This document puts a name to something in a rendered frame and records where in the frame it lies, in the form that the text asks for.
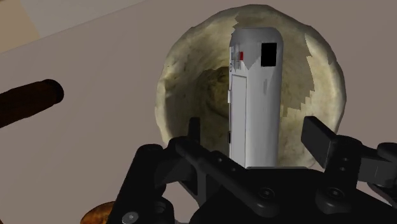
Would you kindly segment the beige stone bowl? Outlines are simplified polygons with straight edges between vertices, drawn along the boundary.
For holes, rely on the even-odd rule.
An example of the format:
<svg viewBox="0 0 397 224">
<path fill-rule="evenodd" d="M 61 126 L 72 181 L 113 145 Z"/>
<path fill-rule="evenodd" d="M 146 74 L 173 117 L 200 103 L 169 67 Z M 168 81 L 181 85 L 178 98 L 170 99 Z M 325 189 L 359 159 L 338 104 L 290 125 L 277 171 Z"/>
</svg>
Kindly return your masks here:
<svg viewBox="0 0 397 224">
<path fill-rule="evenodd" d="M 347 100 L 345 80 L 331 46 L 313 27 L 261 4 L 218 12 L 186 31 L 172 46 L 157 85 L 155 117 L 162 139 L 187 133 L 200 118 L 201 144 L 228 153 L 228 60 L 238 27 L 274 27 L 284 55 L 278 161 L 280 166 L 314 165 L 301 142 L 305 116 L 338 130 Z"/>
</svg>

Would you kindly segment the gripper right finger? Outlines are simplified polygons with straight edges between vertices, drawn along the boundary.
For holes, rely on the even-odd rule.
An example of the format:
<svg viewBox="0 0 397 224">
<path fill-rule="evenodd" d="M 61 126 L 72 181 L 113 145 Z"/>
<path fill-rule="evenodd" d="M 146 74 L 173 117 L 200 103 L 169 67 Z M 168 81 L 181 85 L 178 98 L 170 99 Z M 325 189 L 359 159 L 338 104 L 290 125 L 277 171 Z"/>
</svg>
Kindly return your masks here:
<svg viewBox="0 0 397 224">
<path fill-rule="evenodd" d="M 351 213 L 370 207 L 357 192 L 358 181 L 367 185 L 397 212 L 397 143 L 380 143 L 376 149 L 338 135 L 315 116 L 303 119 L 301 142 L 324 169 L 316 204 L 326 214 Z"/>
</svg>

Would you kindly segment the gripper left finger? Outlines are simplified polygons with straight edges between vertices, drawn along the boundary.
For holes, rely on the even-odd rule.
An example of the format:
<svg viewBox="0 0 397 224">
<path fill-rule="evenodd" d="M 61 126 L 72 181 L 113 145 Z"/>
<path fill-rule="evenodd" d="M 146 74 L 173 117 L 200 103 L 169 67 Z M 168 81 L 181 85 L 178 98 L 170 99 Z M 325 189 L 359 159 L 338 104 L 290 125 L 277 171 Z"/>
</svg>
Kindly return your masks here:
<svg viewBox="0 0 397 224">
<path fill-rule="evenodd" d="M 281 209 L 270 185 L 200 145 L 200 119 L 193 117 L 187 135 L 171 139 L 166 148 L 145 144 L 137 149 L 106 224 L 175 224 L 173 205 L 163 196 L 173 182 L 182 183 L 202 209 L 219 202 L 212 197 L 220 193 L 237 199 L 230 206 L 241 218 L 273 218 Z"/>
</svg>

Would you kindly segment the brown round object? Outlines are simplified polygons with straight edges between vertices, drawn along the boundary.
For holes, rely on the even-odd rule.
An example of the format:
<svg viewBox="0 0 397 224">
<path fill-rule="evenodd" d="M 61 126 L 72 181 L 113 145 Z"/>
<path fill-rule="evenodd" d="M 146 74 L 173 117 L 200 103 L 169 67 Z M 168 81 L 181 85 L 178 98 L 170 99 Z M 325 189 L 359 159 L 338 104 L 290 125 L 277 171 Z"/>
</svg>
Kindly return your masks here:
<svg viewBox="0 0 397 224">
<path fill-rule="evenodd" d="M 82 217 L 80 224 L 106 224 L 114 203 L 103 203 L 91 209 Z"/>
</svg>

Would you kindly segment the grey remote control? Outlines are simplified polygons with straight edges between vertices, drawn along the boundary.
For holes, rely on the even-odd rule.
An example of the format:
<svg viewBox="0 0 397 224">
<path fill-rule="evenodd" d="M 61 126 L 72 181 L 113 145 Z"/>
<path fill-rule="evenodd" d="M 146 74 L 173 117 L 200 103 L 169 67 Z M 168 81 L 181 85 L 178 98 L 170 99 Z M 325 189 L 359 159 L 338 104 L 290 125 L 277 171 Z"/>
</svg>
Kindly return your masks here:
<svg viewBox="0 0 397 224">
<path fill-rule="evenodd" d="M 228 156 L 247 169 L 277 163 L 283 48 L 273 27 L 237 28 L 231 36 Z"/>
</svg>

